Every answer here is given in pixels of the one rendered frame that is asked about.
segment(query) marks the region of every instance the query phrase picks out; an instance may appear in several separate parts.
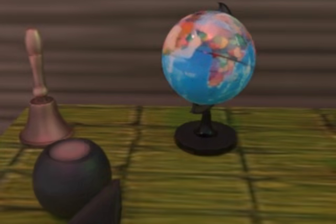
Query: black ball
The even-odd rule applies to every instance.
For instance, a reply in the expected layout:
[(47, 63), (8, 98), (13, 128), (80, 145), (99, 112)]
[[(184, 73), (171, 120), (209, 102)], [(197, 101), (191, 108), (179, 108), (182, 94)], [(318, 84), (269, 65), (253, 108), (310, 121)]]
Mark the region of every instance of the black ball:
[(100, 146), (69, 138), (47, 146), (37, 158), (33, 190), (41, 206), (71, 218), (111, 181), (111, 167)]

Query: corrugated wall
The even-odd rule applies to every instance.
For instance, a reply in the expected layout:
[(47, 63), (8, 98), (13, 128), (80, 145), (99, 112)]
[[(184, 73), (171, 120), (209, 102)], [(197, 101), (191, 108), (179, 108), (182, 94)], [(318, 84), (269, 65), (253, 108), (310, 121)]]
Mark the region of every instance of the corrugated wall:
[(187, 104), (161, 73), (183, 16), (227, 3), (251, 31), (256, 73), (230, 105), (336, 107), (336, 0), (0, 0), (0, 131), (27, 106), (27, 27), (40, 30), (59, 103)]

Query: brown wall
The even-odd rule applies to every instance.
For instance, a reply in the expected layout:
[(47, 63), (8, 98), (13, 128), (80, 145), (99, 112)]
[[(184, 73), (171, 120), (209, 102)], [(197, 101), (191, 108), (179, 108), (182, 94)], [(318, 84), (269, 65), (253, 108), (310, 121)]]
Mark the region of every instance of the brown wall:
[(27, 106), (27, 27), (40, 30), (59, 103), (187, 104), (160, 50), (186, 14), (226, 2), (257, 45), (256, 73), (230, 105), (336, 107), (336, 0), (0, 0), (0, 131)]

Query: table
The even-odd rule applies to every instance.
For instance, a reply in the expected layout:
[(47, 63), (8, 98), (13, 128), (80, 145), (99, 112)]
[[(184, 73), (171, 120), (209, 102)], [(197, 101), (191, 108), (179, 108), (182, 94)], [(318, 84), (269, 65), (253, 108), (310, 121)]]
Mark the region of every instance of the table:
[[(336, 110), (213, 108), (239, 147), (219, 157), (184, 153), (175, 128), (190, 108), (60, 105), (75, 136), (102, 146), (123, 190), (123, 224), (336, 223)], [(40, 149), (21, 146), (25, 110), (0, 138), (0, 223), (66, 223), (32, 191)]]

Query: colorful globe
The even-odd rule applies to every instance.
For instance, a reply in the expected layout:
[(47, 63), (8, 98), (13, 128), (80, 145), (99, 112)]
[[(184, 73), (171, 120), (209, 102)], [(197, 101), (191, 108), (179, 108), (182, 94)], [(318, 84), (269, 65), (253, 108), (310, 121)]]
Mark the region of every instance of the colorful globe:
[(162, 50), (163, 73), (180, 96), (200, 105), (238, 95), (256, 62), (254, 42), (245, 26), (220, 11), (182, 18), (168, 33)]

